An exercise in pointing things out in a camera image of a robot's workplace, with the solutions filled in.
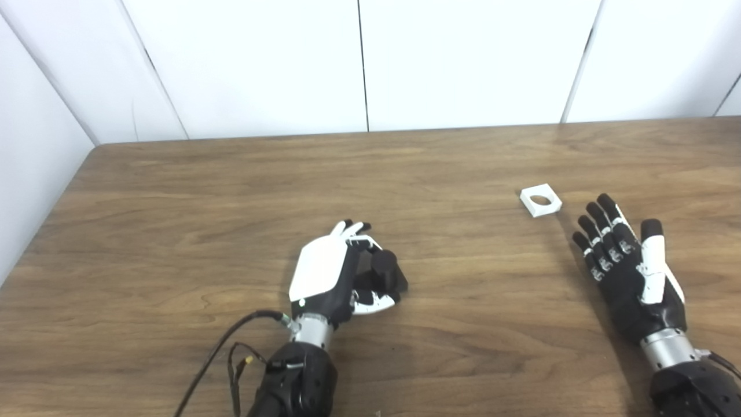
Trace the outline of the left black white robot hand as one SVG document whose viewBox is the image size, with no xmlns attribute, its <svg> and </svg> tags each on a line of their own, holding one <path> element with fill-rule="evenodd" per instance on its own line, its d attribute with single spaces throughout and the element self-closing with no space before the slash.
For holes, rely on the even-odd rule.
<svg viewBox="0 0 741 417">
<path fill-rule="evenodd" d="M 354 315 L 397 305 L 409 283 L 392 251 L 370 235 L 368 222 L 338 222 L 305 244 L 289 284 L 291 316 L 322 317 L 333 329 Z"/>
</svg>

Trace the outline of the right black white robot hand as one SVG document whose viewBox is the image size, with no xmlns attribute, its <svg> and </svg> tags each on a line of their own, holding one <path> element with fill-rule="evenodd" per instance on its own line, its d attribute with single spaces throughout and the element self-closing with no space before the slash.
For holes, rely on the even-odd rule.
<svg viewBox="0 0 741 417">
<path fill-rule="evenodd" d="M 667 264 L 659 219 L 642 221 L 636 233 L 616 201 L 601 193 L 578 224 L 572 240 L 619 335 L 638 344 L 659 331 L 688 329 L 685 295 Z"/>
</svg>

